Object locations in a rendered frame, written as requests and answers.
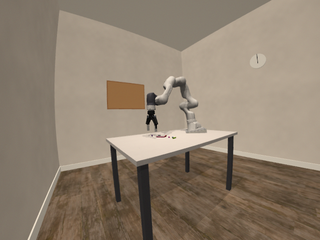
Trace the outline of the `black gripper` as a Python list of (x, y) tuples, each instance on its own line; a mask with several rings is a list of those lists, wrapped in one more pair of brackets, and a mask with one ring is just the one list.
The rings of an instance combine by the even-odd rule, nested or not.
[(146, 124), (147, 124), (147, 131), (150, 130), (150, 121), (152, 120), (154, 123), (154, 132), (157, 132), (157, 125), (158, 125), (158, 121), (156, 118), (155, 111), (154, 110), (150, 110), (147, 111), (147, 119), (146, 119)]

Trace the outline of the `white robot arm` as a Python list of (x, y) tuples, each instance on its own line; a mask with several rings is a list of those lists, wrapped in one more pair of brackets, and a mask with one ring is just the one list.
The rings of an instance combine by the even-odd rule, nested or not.
[[(186, 85), (185, 85), (186, 84)], [(190, 111), (190, 109), (198, 107), (198, 101), (194, 99), (191, 94), (189, 87), (186, 83), (186, 79), (182, 77), (175, 78), (170, 76), (163, 84), (163, 88), (165, 89), (164, 93), (160, 96), (154, 94), (154, 92), (148, 93), (146, 97), (147, 102), (147, 110), (154, 111), (156, 110), (156, 106), (165, 105), (168, 102), (169, 95), (173, 88), (180, 87), (181, 95), (187, 101), (181, 102), (179, 104), (179, 108), (184, 111), (186, 115), (187, 121), (187, 131), (199, 130), (204, 127), (201, 126), (199, 122), (195, 119), (194, 112)]]

